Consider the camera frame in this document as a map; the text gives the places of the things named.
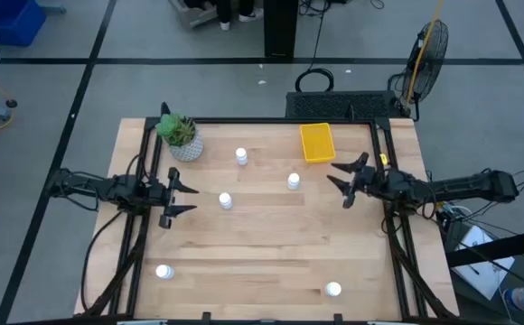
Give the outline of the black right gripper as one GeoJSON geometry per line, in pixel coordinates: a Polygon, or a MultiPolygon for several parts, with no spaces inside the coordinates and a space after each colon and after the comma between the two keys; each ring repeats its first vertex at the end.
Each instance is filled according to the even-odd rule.
{"type": "Polygon", "coordinates": [[[331,181],[344,196],[342,206],[345,209],[349,209],[353,205],[357,191],[379,200],[387,199],[387,195],[383,193],[382,189],[384,181],[383,174],[377,172],[375,167],[367,165],[369,157],[370,155],[368,153],[363,152],[354,162],[332,163],[332,167],[352,174],[352,180],[350,182],[327,175],[328,180],[331,181]]]}

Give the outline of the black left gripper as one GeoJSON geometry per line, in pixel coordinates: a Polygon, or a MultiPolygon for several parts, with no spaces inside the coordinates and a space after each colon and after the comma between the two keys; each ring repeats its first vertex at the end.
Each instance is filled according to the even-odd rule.
{"type": "Polygon", "coordinates": [[[161,214],[158,225],[160,228],[169,229],[172,221],[178,215],[196,209],[195,205],[174,205],[175,197],[174,191],[178,183],[178,191],[184,193],[198,193],[197,190],[183,185],[179,180],[180,173],[175,167],[170,167],[168,170],[168,183],[164,185],[161,183],[154,173],[150,174],[149,178],[149,200],[151,207],[163,207],[164,211],[161,214]]]}

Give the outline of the yellow plastic basket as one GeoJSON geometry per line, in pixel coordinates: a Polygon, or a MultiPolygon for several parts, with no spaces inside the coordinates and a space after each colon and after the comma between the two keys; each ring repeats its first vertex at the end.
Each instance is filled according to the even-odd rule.
{"type": "Polygon", "coordinates": [[[336,157],[328,123],[300,125],[299,130],[307,163],[326,163],[336,157]]]}

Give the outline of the white grey patterned pot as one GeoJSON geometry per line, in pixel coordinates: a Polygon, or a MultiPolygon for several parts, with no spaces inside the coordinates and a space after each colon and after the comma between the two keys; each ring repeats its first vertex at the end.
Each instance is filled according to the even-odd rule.
{"type": "Polygon", "coordinates": [[[193,139],[184,145],[168,145],[172,157],[180,162],[187,163],[197,160],[203,151],[204,144],[200,133],[196,133],[193,139]]]}

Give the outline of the black perforated computer case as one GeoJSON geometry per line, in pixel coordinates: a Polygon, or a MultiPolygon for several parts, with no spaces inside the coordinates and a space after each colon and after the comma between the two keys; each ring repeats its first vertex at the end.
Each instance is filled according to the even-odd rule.
{"type": "Polygon", "coordinates": [[[402,117],[394,93],[378,91],[289,92],[285,116],[348,120],[402,117]]]}

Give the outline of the green succulent plant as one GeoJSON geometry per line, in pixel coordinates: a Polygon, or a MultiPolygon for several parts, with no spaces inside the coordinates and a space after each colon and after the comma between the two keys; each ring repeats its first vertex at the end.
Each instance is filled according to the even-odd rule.
{"type": "Polygon", "coordinates": [[[171,146],[189,144],[197,134],[194,121],[178,114],[164,114],[155,125],[155,131],[171,146]]]}

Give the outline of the black floor fan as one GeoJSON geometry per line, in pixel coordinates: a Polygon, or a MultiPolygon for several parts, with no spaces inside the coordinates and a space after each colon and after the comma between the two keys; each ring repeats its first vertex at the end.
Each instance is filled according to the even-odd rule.
{"type": "Polygon", "coordinates": [[[436,19],[427,23],[416,37],[406,67],[388,78],[387,90],[395,94],[403,117],[420,119],[419,104],[432,90],[444,63],[448,27],[436,19]]]}

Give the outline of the white flat panel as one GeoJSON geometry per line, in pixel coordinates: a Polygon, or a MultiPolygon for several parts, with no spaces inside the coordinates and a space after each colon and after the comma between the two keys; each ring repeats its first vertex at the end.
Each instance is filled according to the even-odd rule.
{"type": "MultiPolygon", "coordinates": [[[[468,246],[479,246],[492,241],[485,230],[471,226],[454,250],[463,250],[468,246]]],[[[491,262],[456,266],[453,271],[488,300],[502,294],[501,283],[508,273],[491,262]]]]}

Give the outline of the black beam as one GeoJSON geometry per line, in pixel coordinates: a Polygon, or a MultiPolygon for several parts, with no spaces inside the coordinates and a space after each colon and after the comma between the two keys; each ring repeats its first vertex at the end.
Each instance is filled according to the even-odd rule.
{"type": "Polygon", "coordinates": [[[497,239],[446,254],[450,267],[494,261],[515,255],[524,255],[524,234],[497,239]]]}

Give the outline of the grey box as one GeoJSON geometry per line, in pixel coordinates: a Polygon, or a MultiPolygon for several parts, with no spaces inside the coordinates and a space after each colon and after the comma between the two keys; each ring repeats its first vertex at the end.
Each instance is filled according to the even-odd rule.
{"type": "Polygon", "coordinates": [[[211,0],[168,0],[183,27],[193,29],[217,19],[216,6],[211,0]]]}

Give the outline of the person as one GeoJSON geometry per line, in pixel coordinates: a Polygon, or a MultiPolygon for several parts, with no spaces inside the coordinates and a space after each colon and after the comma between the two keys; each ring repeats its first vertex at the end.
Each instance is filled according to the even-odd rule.
{"type": "MultiPolygon", "coordinates": [[[[190,8],[205,9],[206,2],[211,3],[217,12],[220,21],[220,28],[226,32],[230,29],[232,15],[231,0],[183,0],[190,8]]],[[[264,9],[255,7],[255,0],[238,0],[239,3],[239,21],[242,23],[255,22],[264,17],[264,9]]]]}

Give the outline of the blue plastic bin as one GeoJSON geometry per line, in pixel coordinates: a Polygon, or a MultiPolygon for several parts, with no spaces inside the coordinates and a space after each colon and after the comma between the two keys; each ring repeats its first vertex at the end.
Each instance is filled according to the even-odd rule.
{"type": "Polygon", "coordinates": [[[45,20],[35,0],[0,0],[0,45],[29,46],[45,20]]]}

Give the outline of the black aluminium table frame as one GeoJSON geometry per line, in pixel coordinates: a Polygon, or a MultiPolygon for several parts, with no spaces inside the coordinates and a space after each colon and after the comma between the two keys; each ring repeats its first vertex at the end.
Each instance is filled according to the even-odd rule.
{"type": "Polygon", "coordinates": [[[150,145],[145,165],[165,181],[170,167],[197,194],[195,205],[159,227],[149,215],[141,262],[126,277],[117,308],[140,319],[197,320],[399,320],[416,311],[411,289],[399,292],[381,201],[359,194],[345,209],[328,180],[328,163],[304,160],[299,125],[282,118],[203,118],[204,149],[194,162],[178,162],[166,147],[150,145]],[[247,151],[239,165],[236,150],[247,151]],[[287,178],[298,173],[290,190],[287,178]],[[219,195],[233,202],[224,209],[219,195]],[[172,279],[159,278],[169,265],[172,279]],[[337,282],[339,296],[325,294],[337,282]]]}

